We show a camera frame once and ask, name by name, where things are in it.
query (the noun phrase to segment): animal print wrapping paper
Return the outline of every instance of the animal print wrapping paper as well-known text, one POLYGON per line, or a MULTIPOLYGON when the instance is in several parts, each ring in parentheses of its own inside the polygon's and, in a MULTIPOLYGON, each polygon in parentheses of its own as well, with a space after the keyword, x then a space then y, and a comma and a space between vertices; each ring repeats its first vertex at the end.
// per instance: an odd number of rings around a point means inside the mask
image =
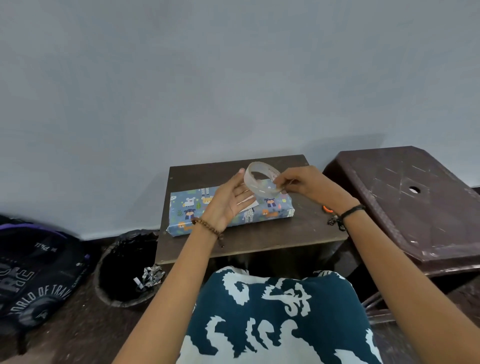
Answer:
MULTIPOLYGON (((261 180, 267 188, 275 188, 270 179, 261 180)), ((172 236, 190 234, 193 229, 192 217, 201 217, 212 200, 217 187, 206 187, 197 190, 172 192, 170 194, 169 224, 167 231, 172 236)), ((276 198, 267 199, 256 196, 258 206, 249 208, 235 216, 228 226, 237 226, 251 222, 289 218, 295 209, 288 194, 279 194, 276 198)))

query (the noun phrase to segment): wall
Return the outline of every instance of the wall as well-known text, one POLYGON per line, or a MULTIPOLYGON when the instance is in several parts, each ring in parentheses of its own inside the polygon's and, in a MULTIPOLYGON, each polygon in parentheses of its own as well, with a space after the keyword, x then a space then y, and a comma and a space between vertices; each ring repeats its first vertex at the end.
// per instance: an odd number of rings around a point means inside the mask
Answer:
POLYGON ((0 212, 158 227, 168 168, 415 145, 480 185, 476 0, 3 0, 0 212))

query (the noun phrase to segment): tape roll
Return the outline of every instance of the tape roll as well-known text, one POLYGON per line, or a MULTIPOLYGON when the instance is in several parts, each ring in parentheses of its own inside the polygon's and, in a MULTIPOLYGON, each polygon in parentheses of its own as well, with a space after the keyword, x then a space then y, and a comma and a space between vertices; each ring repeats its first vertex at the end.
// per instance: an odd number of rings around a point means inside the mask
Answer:
POLYGON ((274 181, 275 178, 277 178, 280 174, 279 171, 266 163, 252 162, 248 165, 247 170, 245 171, 243 181, 245 182, 245 185, 257 196, 264 198, 275 198, 280 194, 282 191, 281 188, 266 188, 265 186, 262 186, 260 182, 257 181, 252 175, 252 172, 261 173, 274 181))

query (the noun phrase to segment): purple trim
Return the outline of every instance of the purple trim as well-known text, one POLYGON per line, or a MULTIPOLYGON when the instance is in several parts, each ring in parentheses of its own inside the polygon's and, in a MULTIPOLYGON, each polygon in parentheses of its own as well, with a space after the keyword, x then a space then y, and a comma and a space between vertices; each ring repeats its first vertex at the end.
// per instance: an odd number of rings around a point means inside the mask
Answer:
POLYGON ((44 230, 44 231, 49 231, 49 232, 52 232, 54 234, 60 235, 64 239, 67 238, 65 235, 59 233, 58 231, 55 231, 53 229, 49 229, 49 228, 46 228, 46 227, 40 226, 40 225, 26 224, 26 223, 25 224, 3 224, 3 225, 0 225, 0 230, 11 229, 11 228, 30 228, 30 229, 44 230))

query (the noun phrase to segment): person's right hand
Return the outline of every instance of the person's right hand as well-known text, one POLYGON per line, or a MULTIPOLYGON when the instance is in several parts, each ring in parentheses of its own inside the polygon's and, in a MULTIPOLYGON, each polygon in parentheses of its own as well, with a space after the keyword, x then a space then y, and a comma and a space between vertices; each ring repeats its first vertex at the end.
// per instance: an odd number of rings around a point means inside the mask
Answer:
POLYGON ((314 166, 288 168, 274 183, 277 188, 302 194, 334 210, 338 215, 359 204, 357 199, 314 166))

